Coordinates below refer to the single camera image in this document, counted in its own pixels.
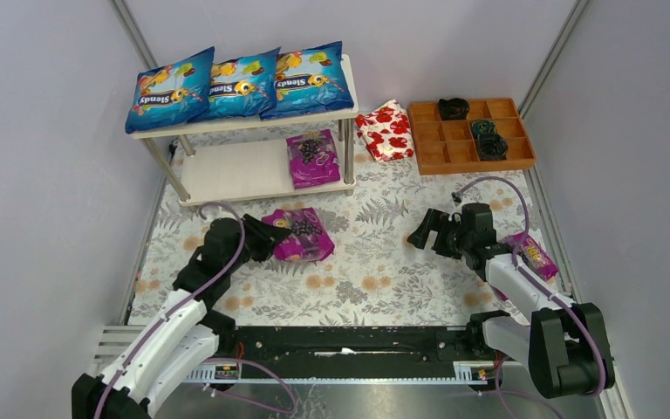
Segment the purple grape candy bag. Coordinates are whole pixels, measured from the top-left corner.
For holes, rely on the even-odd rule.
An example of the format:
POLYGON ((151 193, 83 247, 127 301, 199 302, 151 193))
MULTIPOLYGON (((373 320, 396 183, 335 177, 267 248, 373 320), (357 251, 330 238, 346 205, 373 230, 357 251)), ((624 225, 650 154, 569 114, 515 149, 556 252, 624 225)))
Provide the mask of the purple grape candy bag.
POLYGON ((559 273, 558 266, 535 238, 527 235, 525 239, 522 239, 522 236, 522 232, 508 235, 501 238, 499 243, 507 244, 510 251, 519 245, 518 257, 522 259, 526 268, 542 279, 546 285, 552 285, 559 273))
POLYGON ((330 129, 285 140, 294 189, 306 189, 341 180, 340 165, 330 129))
POLYGON ((274 257, 280 261, 318 262, 328 258, 335 250, 335 243, 313 208, 276 209, 272 214, 264 216, 262 221, 291 231, 273 251, 274 257))

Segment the blue Slendy candy bag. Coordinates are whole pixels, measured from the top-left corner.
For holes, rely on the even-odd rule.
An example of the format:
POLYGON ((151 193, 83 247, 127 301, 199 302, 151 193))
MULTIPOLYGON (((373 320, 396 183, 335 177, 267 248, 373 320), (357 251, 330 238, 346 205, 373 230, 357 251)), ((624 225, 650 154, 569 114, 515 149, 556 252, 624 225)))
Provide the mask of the blue Slendy candy bag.
POLYGON ((190 122, 258 116, 277 104, 275 77, 280 48, 211 66, 209 108, 190 122))
POLYGON ((214 56, 211 46, 174 64, 140 73, 125 132, 180 125, 207 112, 214 56))

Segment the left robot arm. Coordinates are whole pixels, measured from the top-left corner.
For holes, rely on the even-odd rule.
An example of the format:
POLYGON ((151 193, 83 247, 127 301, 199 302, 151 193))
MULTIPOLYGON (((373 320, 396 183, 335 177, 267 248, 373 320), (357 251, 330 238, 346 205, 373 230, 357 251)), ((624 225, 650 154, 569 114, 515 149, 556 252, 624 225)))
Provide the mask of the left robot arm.
POLYGON ((155 417, 193 369, 233 346, 235 321, 214 309, 232 274, 268 260, 290 235, 250 215, 212 221, 150 324, 98 375, 74 382, 72 417, 155 417))

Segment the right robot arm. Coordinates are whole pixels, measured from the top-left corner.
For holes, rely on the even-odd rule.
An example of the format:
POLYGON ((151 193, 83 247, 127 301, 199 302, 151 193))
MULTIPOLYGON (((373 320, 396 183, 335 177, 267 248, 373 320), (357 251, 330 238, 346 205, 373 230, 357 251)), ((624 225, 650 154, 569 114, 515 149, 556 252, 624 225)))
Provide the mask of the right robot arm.
POLYGON ((528 320, 523 325, 494 311, 472 315, 467 327, 472 345, 521 363, 542 396, 599 395, 614 385, 601 310, 555 292, 509 244, 500 242, 487 204, 466 204, 457 215, 429 209, 407 241, 463 261, 528 320))

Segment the white two-tier shelf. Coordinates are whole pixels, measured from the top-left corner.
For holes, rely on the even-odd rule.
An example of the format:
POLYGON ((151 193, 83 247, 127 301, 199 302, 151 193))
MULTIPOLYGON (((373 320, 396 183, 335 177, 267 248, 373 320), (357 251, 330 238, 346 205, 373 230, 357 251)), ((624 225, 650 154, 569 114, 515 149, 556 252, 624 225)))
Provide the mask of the white two-tier shelf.
POLYGON ((344 191, 350 196, 356 186, 354 126, 355 117, 359 114, 359 103, 351 60, 346 54, 341 57, 341 67, 354 102, 354 107, 351 109, 276 120, 241 118, 206 121, 137 131, 132 133, 131 137, 141 141, 161 166, 182 206, 199 206, 212 201, 249 201, 335 191, 344 191), (235 134, 250 129, 296 126, 330 120, 338 122, 335 142, 340 180, 303 189, 295 189, 293 186, 283 136, 266 141, 215 144, 200 148, 192 146, 188 141, 190 134, 235 134), (162 137, 176 137, 180 140, 186 157, 179 176, 174 173, 155 142, 162 137))

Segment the blue candy bag on shelf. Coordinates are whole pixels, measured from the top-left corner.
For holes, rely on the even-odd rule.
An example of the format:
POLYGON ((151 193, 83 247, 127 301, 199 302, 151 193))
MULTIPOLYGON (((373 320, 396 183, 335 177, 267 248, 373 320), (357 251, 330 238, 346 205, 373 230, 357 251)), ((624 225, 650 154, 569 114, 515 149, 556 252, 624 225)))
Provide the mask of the blue candy bag on shelf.
POLYGON ((354 107, 342 47, 335 41, 280 54, 274 79, 277 103, 261 117, 279 119, 354 107))

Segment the wooden compartment tray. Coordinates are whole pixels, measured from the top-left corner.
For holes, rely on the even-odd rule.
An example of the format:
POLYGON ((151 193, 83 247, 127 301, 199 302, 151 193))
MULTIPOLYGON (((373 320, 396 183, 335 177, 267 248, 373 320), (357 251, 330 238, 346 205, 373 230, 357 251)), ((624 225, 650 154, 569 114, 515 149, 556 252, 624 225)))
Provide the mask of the wooden compartment tray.
POLYGON ((537 156, 523 119, 511 98, 469 99, 462 120, 445 120, 436 100, 409 105, 418 170, 421 175, 480 173, 533 168, 537 156), (502 160, 486 160, 480 151, 472 124, 486 120, 507 144, 502 160))

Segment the floral table mat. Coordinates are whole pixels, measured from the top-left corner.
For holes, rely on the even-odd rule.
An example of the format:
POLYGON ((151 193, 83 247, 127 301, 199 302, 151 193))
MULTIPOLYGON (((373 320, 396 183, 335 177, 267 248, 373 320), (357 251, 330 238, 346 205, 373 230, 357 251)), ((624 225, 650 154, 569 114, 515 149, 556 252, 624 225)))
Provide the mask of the floral table mat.
POLYGON ((463 262, 414 248, 407 237, 431 208, 455 210, 451 193, 486 203, 500 237, 531 227, 541 241, 537 211, 521 171, 420 175, 414 159, 376 162, 354 143, 356 186, 342 192, 236 203, 238 214, 314 209, 335 244, 322 262, 249 263, 231 279, 216 309, 241 326, 460 326, 473 313, 504 310, 463 262))

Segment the black coiled item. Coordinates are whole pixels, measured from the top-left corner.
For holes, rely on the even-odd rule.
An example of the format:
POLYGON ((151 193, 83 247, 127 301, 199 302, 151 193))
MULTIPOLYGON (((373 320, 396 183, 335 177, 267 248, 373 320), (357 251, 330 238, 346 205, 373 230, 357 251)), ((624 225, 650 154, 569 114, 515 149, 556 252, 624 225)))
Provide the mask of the black coiled item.
POLYGON ((470 103, 463 98, 439 99, 437 110, 441 120, 466 120, 470 103))
POLYGON ((476 139, 476 148, 481 161, 503 161, 507 159, 509 146, 504 138, 495 133, 482 133, 476 139))

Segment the red floral white pouch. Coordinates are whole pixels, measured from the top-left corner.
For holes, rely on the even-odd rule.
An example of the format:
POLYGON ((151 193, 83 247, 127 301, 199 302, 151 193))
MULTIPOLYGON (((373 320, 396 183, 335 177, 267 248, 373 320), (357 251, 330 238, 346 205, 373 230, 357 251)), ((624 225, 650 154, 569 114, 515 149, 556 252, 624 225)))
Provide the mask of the red floral white pouch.
POLYGON ((355 118, 357 136, 375 161, 396 161, 414 157, 414 141, 407 111, 397 100, 389 100, 355 118))

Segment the dark green coiled item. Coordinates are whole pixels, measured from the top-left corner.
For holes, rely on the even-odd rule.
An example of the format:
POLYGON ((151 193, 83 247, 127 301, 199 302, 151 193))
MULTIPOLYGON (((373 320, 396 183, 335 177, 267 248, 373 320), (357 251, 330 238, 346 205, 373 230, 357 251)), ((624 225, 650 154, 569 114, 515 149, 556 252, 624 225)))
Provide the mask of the dark green coiled item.
POLYGON ((492 120, 479 119, 470 123, 470 130, 475 138, 482 134, 496 134, 496 125, 492 120))

